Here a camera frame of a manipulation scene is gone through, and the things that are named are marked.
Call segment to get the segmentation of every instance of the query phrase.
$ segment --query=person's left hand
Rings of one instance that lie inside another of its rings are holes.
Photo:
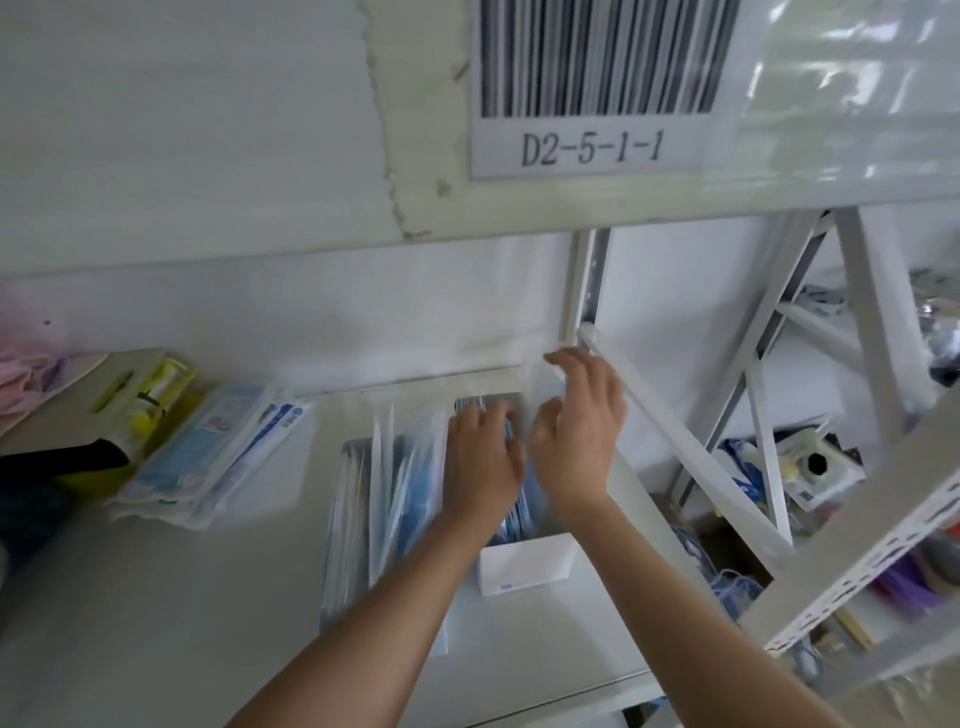
[[[526,472],[526,451],[504,436],[512,406],[494,400],[486,410],[472,405],[450,418],[446,434],[444,513],[482,527],[488,536],[510,513]]]

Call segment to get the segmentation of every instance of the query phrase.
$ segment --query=hand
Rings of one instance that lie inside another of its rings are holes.
[[[537,480],[561,523],[607,501],[616,437],[627,417],[620,377],[604,359],[561,349],[544,359],[566,373],[566,400],[545,402],[530,432]]]
[[[444,513],[476,523],[490,538],[514,507],[526,472],[526,452],[504,437],[512,406],[494,400],[450,418],[446,434]]]

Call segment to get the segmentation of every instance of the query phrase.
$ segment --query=barcode label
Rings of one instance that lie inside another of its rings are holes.
[[[770,5],[473,0],[473,177],[704,166],[732,143]]]
[[[710,113],[739,0],[480,0],[484,118]]]

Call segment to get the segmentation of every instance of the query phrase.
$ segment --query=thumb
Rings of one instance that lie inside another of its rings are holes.
[[[510,465],[514,469],[514,475],[518,482],[523,482],[523,476],[527,472],[527,450],[519,440],[507,441],[507,456],[510,458]]]
[[[553,440],[557,430],[557,418],[564,409],[564,401],[559,397],[547,400],[537,410],[537,417],[530,428],[530,442],[549,442]]]

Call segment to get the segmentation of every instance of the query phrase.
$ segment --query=barcode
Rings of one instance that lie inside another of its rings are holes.
[[[484,118],[710,113],[739,0],[477,0]]]

